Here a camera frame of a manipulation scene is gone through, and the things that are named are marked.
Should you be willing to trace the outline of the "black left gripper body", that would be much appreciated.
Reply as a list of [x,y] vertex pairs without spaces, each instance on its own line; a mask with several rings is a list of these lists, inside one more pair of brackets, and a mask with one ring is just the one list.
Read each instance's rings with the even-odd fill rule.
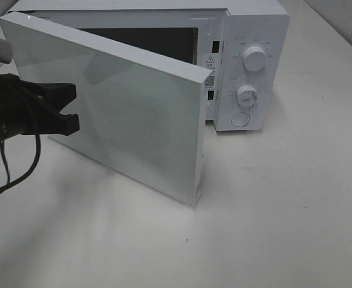
[[55,114],[37,95],[36,84],[12,74],[0,75],[0,140],[33,135],[33,119],[38,132],[48,134],[48,121]]

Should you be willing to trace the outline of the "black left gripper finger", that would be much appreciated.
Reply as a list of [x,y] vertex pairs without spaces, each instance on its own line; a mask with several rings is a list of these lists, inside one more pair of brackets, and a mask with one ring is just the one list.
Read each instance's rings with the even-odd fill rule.
[[48,133],[71,135],[80,130],[78,114],[57,114],[50,117],[48,121]]
[[36,93],[42,101],[60,112],[76,99],[76,86],[70,83],[36,84]]

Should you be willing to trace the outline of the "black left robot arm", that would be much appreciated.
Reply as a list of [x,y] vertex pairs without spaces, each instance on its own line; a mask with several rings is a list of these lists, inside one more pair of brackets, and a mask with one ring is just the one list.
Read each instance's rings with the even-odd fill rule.
[[[12,45],[0,39],[0,64],[13,59]],[[80,128],[77,114],[62,109],[76,99],[71,83],[34,83],[14,74],[0,74],[0,141],[17,135],[60,134]]]

